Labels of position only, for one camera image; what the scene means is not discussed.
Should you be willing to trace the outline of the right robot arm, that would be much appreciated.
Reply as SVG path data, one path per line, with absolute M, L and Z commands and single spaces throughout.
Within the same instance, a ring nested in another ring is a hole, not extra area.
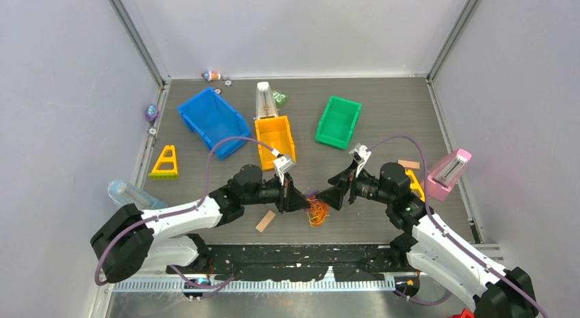
M 398 163 L 385 163 L 378 176 L 357 172 L 352 163 L 329 179 L 316 197 L 339 210 L 344 201 L 365 198 L 386 205 L 390 222 L 402 234 L 390 243 L 391 263 L 426 273 L 460 299 L 475 317 L 537 317 L 530 276 L 507 269 L 459 237 L 411 190 L 412 181 Z

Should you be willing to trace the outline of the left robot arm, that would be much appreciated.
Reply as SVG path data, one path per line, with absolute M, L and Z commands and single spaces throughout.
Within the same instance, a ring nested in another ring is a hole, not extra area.
M 247 205 L 254 204 L 273 204 L 281 213 L 309 206 L 289 173 L 266 181 L 262 169 L 252 164 L 197 201 L 164 209 L 124 205 L 90 240 L 98 258 L 96 275 L 105 276 L 96 283 L 113 284 L 143 268 L 170 265 L 203 272 L 209 266 L 210 252 L 196 231 L 229 224 L 244 214 Z

